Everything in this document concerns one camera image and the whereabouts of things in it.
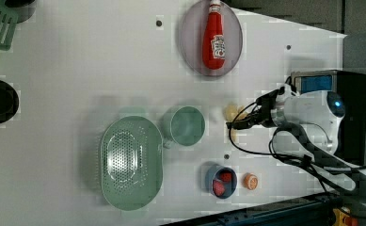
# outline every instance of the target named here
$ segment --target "small bowl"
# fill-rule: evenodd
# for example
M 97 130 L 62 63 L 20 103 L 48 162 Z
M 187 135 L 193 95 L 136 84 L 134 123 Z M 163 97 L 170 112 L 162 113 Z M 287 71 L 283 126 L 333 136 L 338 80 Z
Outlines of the small bowl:
M 213 180 L 217 180 L 219 182 L 221 182 L 221 180 L 219 179 L 220 173 L 221 172 L 230 172 L 232 174 L 232 178 L 230 182 L 222 182 L 224 184 L 224 187 L 226 188 L 226 191 L 221 195 L 221 196 L 216 196 L 216 194 L 213 192 Z M 236 179 L 236 174 L 235 171 L 232 170 L 231 168 L 227 168 L 227 167 L 222 167 L 220 165 L 214 165 L 212 167 L 209 168 L 209 170 L 206 173 L 206 178 L 205 178 L 205 183 L 206 183 L 206 189 L 209 190 L 210 193 L 212 193 L 214 196 L 218 197 L 219 199 L 227 199 L 229 196 L 231 196 L 233 194 L 233 192 L 236 189 L 236 185 L 237 185 L 237 179 Z
M 7 0 L 6 6 L 18 12 L 18 23 L 27 21 L 36 11 L 37 0 Z

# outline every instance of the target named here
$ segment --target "bottle cap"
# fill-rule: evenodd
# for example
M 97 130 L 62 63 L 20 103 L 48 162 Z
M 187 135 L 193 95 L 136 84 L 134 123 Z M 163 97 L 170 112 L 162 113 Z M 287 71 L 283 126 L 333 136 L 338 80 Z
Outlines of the bottle cap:
M 211 0 L 210 5 L 219 5 L 219 6 L 221 6 L 221 1 L 220 0 Z

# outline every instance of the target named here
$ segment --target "green colander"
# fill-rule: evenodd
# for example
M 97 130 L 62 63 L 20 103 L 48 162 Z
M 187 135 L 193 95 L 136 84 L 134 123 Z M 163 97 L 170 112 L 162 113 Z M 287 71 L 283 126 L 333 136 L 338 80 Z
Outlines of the green colander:
M 162 185 L 162 136 L 146 118 L 124 117 L 105 132 L 101 161 L 106 200 L 121 210 L 139 209 Z

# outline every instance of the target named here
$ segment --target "red object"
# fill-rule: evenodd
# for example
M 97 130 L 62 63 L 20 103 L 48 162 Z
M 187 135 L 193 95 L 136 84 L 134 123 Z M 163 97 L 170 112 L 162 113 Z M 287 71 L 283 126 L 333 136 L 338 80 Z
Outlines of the red object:
M 224 171 L 220 173 L 220 180 L 228 183 L 232 180 L 232 173 L 228 172 L 228 171 Z
M 221 2 L 220 0 L 212 0 L 203 36 L 202 60 L 206 67 L 217 70 L 223 67 L 225 54 L 226 49 L 221 22 Z
M 213 192 L 216 196 L 222 196 L 225 191 L 226 188 L 224 187 L 223 183 L 213 180 Z
M 358 226 L 358 220 L 356 218 L 344 218 L 343 222 L 347 226 Z

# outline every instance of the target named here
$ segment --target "wire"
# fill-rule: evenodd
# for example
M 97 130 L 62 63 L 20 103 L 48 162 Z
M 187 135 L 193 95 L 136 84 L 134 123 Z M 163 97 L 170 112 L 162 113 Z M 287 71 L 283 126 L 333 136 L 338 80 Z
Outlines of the wire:
M 289 76 L 286 80 L 285 80 L 285 83 L 288 84 L 288 85 L 291 85 L 291 82 L 292 82 L 292 77 Z
M 250 108 L 251 106 L 255 105 L 256 103 L 252 103 L 248 106 L 246 106 L 243 110 L 241 110 L 241 112 L 238 113 L 238 115 L 236 115 L 236 117 L 232 120 L 231 123 L 234 123 L 238 117 L 243 113 L 245 112 L 248 108 Z M 252 109 L 252 111 L 250 112 L 249 116 L 254 114 L 255 113 L 255 109 L 257 108 L 258 106 L 255 105 Z M 290 164 L 290 165 L 293 165 L 293 166 L 296 166 L 296 167 L 300 167 L 304 170 L 305 169 L 305 166 L 302 165 L 302 163 L 304 161 L 306 161 L 306 159 L 304 157 L 298 157 L 298 156 L 294 156 L 294 155 L 289 155 L 289 154 L 283 154 L 283 153 L 276 153 L 275 149 L 274 149 L 274 143 L 273 143 L 273 140 L 274 140 L 274 137 L 270 140 L 270 142 L 268 142 L 268 150 L 270 153 L 257 153 L 257 152 L 252 152 L 252 151 L 248 151 L 248 150 L 245 150 L 239 146 L 237 146 L 233 140 L 232 140 L 232 137 L 231 137 L 231 128 L 229 129 L 229 139 L 230 139 L 230 142 L 231 144 L 238 150 L 244 152 L 244 153 L 252 153 L 252 154 L 257 154 L 257 155 L 271 155 L 273 156 L 274 158 L 276 158 L 277 160 L 281 161 L 282 163 L 285 163 L 285 164 Z M 325 193 L 327 194 L 327 197 L 329 198 L 329 200 L 331 201 L 331 198 L 330 198 L 330 194 L 329 192 L 326 190 L 326 186 L 324 185 L 324 182 L 321 180 L 322 178 L 322 175 L 320 173 L 317 172 L 317 170 L 315 169 L 314 166 L 317 166 L 321 169 L 324 169 L 324 166 L 321 165 L 321 164 L 318 164 L 316 162 L 313 162 L 313 161 L 309 161 L 309 165 L 306 166 L 306 168 L 310 168 L 312 170 L 312 173 L 311 175 L 313 175 L 315 178 L 317 178 L 318 182 L 320 183 L 321 187 L 323 188 L 323 190 L 325 191 Z M 350 168 L 350 169 L 356 169 L 356 170 L 365 170 L 366 169 L 366 166 L 362 166 L 362 167 L 358 167 L 358 168 Z M 347 216 L 351 217 L 351 218 L 366 218 L 366 216 L 358 216 L 358 215 L 355 215 L 355 214 L 351 214 L 351 213 L 348 213 L 347 211 L 343 210 L 342 208 L 338 208 L 340 211 L 342 211 L 343 213 L 345 213 Z
M 256 103 L 252 103 L 252 104 L 250 104 L 250 105 L 246 106 L 243 110 L 241 110 L 241 111 L 238 113 L 238 115 L 236 115 L 236 117 L 232 120 L 232 122 L 231 122 L 231 123 L 234 123 L 234 122 L 236 121 L 236 119 L 238 119 L 238 117 L 239 117 L 243 112 L 245 112 L 248 108 L 250 108 L 251 106 L 253 106 L 253 105 L 255 105 L 255 104 L 256 104 Z M 231 129 L 232 129 L 232 127 L 229 129 L 229 139 L 230 139 L 230 142 L 231 142 L 231 144 L 232 144 L 236 149 L 238 149 L 239 151 L 242 151 L 242 152 L 244 152 L 244 153 L 257 154 L 257 155 L 271 155 L 270 153 L 257 153 L 257 152 L 248 151 L 248 150 L 245 150 L 245 149 L 243 149 L 243 148 L 241 148 L 241 147 L 238 147 L 238 146 L 233 142 L 233 140 L 232 140 L 232 137 L 231 137 Z

